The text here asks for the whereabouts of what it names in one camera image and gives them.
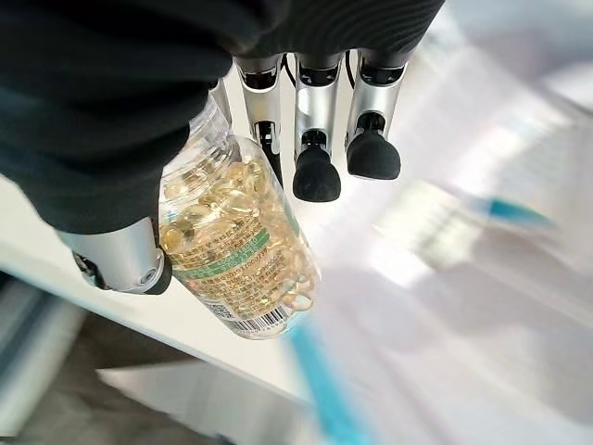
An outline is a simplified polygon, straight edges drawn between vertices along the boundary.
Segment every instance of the blue object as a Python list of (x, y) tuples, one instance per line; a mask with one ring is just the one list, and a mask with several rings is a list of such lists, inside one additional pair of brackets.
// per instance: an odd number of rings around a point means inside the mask
[(322, 433), (331, 445), (372, 445), (367, 432), (340, 388), (338, 380), (322, 357), (313, 327), (301, 323), (287, 333), (305, 377), (319, 417)]

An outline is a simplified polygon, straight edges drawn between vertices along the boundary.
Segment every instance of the clear plastic bottle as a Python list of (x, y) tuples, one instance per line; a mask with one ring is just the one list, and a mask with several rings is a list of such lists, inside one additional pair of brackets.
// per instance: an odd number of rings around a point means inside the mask
[(212, 98), (163, 171), (159, 233), (173, 275), (241, 337), (275, 337), (312, 305), (319, 271), (284, 192)]

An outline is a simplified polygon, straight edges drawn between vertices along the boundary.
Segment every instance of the bottle label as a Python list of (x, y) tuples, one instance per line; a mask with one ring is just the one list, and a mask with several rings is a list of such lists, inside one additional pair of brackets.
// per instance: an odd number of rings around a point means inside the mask
[(280, 301), (290, 290), (283, 282), (288, 261), (282, 249), (270, 249), (259, 218), (244, 218), (207, 243), (170, 256), (174, 276), (234, 331), (262, 332), (288, 320)]

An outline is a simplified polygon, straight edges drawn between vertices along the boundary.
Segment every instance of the black cable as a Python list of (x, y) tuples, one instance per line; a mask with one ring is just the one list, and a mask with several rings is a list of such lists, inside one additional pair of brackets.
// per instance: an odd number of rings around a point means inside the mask
[(288, 66), (288, 57), (286, 56), (286, 53), (284, 53), (284, 55), (282, 56), (282, 61), (280, 62), (280, 69), (282, 68), (286, 70), (286, 75), (288, 76), (288, 79), (290, 79), (290, 83), (293, 84), (293, 86), (297, 86), (295, 76), (293, 76), (293, 73), (290, 70), (290, 67)]
[(354, 76), (352, 75), (352, 68), (350, 67), (350, 51), (350, 49), (346, 51), (346, 74), (348, 75), (350, 86), (354, 88)]

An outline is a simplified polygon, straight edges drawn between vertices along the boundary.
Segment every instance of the green label stripe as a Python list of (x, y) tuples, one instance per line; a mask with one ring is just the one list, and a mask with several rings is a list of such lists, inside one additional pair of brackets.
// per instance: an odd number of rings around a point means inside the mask
[(231, 255), (214, 261), (206, 266), (192, 269), (191, 271), (175, 271), (174, 275), (180, 279), (199, 280), (209, 278), (220, 273), (230, 271), (233, 267), (249, 260), (270, 240), (270, 234), (266, 229), (261, 229), (257, 235), (247, 241), (241, 248), (231, 253)]

